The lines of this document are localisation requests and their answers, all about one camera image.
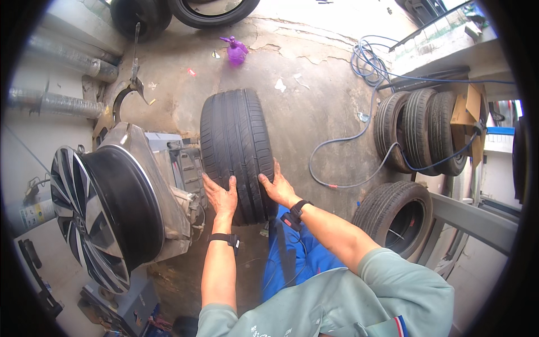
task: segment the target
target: blue cord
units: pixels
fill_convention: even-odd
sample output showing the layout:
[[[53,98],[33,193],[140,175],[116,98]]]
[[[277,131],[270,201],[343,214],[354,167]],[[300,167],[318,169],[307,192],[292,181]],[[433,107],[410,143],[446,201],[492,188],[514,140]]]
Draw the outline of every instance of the blue cord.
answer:
[[[428,79],[428,78],[418,78],[418,77],[411,77],[411,76],[404,76],[404,75],[396,75],[396,74],[393,74],[393,73],[390,73],[389,71],[387,71],[386,67],[385,67],[385,64],[384,64],[384,61],[380,60],[378,58],[378,56],[376,56],[376,54],[374,53],[374,51],[372,50],[372,46],[373,45],[379,45],[379,46],[382,46],[382,47],[386,47],[386,48],[389,48],[389,46],[386,46],[384,44],[381,44],[381,43],[370,43],[368,42],[367,40],[365,40],[366,37],[379,37],[379,38],[383,38],[383,39],[387,39],[387,40],[391,40],[391,41],[394,41],[394,42],[398,42],[397,40],[394,40],[392,38],[388,38],[388,37],[384,37],[384,36],[380,36],[380,35],[365,35],[364,37],[362,37],[361,39],[358,40],[358,44],[354,46],[353,48],[353,51],[352,51],[352,56],[350,58],[350,67],[352,68],[352,71],[358,75],[358,76],[361,76],[363,77],[363,79],[365,80],[365,82],[367,82],[367,84],[371,87],[373,87],[372,89],[372,95],[371,95],[371,103],[370,103],[370,109],[369,109],[369,119],[367,120],[367,124],[365,125],[365,128],[363,130],[361,130],[357,135],[354,135],[354,136],[351,136],[351,137],[345,137],[345,138],[337,138],[337,139],[331,139],[331,140],[327,140],[321,144],[319,144],[314,150],[313,152],[310,154],[310,158],[309,158],[309,173],[311,175],[311,177],[313,177],[313,179],[321,184],[321,185],[324,185],[324,186],[327,186],[327,187],[331,187],[331,188],[352,188],[352,187],[358,187],[358,186],[361,186],[367,182],[369,182],[379,171],[380,169],[382,168],[383,164],[386,162],[386,160],[388,159],[389,157],[389,154],[391,153],[391,151],[393,150],[393,148],[395,146],[398,146],[399,149],[400,149],[400,152],[402,153],[402,156],[404,158],[404,161],[406,162],[406,165],[408,166],[408,168],[410,168],[412,171],[422,171],[422,170],[425,170],[425,169],[429,169],[431,167],[434,167],[436,165],[439,165],[451,158],[454,158],[458,155],[460,155],[462,152],[464,152],[471,144],[472,142],[474,141],[476,135],[474,134],[472,136],[472,138],[470,139],[470,142],[464,146],[462,149],[460,149],[459,151],[457,151],[456,153],[454,153],[453,155],[445,158],[445,159],[442,159],[440,160],[439,162],[437,163],[434,163],[432,165],[429,165],[427,167],[423,167],[423,168],[414,168],[412,167],[412,165],[410,165],[410,163],[408,163],[408,160],[406,159],[406,156],[404,155],[404,152],[402,150],[402,147],[400,146],[399,143],[393,143],[390,147],[389,147],[389,150],[388,152],[386,153],[384,159],[382,160],[382,163],[380,164],[380,166],[378,167],[378,169],[376,169],[376,171],[369,177],[367,178],[367,180],[365,181],[362,181],[360,183],[357,183],[357,184],[353,184],[353,185],[345,185],[345,186],[341,186],[341,185],[334,185],[334,184],[328,184],[326,182],[323,182],[321,181],[320,179],[318,179],[315,175],[314,175],[314,172],[313,172],[313,157],[314,157],[314,154],[324,145],[327,145],[327,144],[330,144],[330,143],[335,143],[335,142],[343,142],[343,141],[349,141],[349,140],[352,140],[352,139],[356,139],[358,137],[360,137],[361,135],[363,135],[365,133],[365,131],[367,131],[367,129],[369,128],[369,125],[370,125],[370,121],[372,119],[372,107],[374,106],[374,96],[375,96],[375,93],[376,93],[376,89],[378,88],[378,86],[383,82],[383,81],[387,81],[387,82],[390,82],[389,80],[389,77],[387,75],[392,75],[392,76],[397,76],[397,77],[401,77],[401,78],[406,78],[406,79],[413,79],[413,80],[421,80],[421,81],[431,81],[431,82],[460,82],[460,83],[502,83],[502,84],[515,84],[514,82],[510,82],[510,81],[499,81],[499,80],[444,80],[444,79]],[[365,52],[371,54],[372,56],[371,57],[367,57],[367,55],[365,55]],[[372,71],[370,72],[367,72],[365,71],[363,68],[361,68],[359,66],[359,60],[363,61],[364,63],[366,63],[367,65],[370,65],[372,67]],[[371,76],[371,75],[376,75],[376,80],[371,80],[369,79],[368,77]]]

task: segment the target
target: insulated duct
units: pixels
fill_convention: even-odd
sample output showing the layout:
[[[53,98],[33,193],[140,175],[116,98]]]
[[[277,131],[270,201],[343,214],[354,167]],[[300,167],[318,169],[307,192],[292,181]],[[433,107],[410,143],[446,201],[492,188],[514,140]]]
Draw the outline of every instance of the insulated duct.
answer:
[[[118,78],[118,67],[43,37],[31,36],[27,50],[107,83],[113,83]]]
[[[105,105],[100,102],[14,87],[9,89],[8,105],[10,107],[29,108],[30,112],[52,113],[91,119],[99,118],[105,111]]]

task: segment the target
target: wrist strap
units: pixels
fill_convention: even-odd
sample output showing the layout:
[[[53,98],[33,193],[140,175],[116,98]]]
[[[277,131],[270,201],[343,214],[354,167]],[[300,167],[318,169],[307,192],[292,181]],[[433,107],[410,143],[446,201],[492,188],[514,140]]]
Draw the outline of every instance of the wrist strap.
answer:
[[[290,216],[292,217],[292,220],[296,223],[300,223],[301,220],[300,220],[300,216],[303,214],[303,212],[301,211],[301,208],[305,205],[305,204],[311,204],[314,206],[314,204],[310,201],[307,201],[307,200],[300,200],[298,201],[298,203],[296,205],[293,205],[292,208],[290,208]]]
[[[213,240],[226,241],[229,246],[234,248],[234,256],[238,256],[239,248],[239,235],[237,234],[224,234],[224,233],[215,233],[208,236],[208,242]]]

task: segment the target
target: metal frame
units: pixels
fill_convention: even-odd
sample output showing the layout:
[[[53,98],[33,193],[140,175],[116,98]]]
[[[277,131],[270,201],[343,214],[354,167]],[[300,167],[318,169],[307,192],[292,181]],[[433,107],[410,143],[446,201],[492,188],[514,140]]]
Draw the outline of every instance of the metal frame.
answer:
[[[419,258],[419,264],[427,264],[444,224],[463,231],[504,255],[509,255],[515,240],[517,223],[440,194],[431,193],[431,197],[434,226]]]

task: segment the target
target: fingers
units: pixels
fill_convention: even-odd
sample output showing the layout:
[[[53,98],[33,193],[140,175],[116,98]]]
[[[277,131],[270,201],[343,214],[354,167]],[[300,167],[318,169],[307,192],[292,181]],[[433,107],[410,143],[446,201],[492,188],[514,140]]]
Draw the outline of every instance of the fingers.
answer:
[[[202,173],[202,180],[204,181],[204,188],[212,191],[218,191],[221,186],[216,184],[206,173]]]
[[[229,179],[229,192],[232,193],[233,195],[238,194],[238,192],[236,190],[237,185],[238,185],[238,182],[236,180],[236,177],[235,176],[230,176],[230,179]]]
[[[266,191],[273,187],[273,184],[270,182],[268,177],[266,177],[262,173],[258,175],[258,181],[262,184],[262,186],[264,186]]]
[[[273,157],[273,174],[279,175],[281,174],[281,165],[279,165],[279,162],[277,161],[277,158]]]

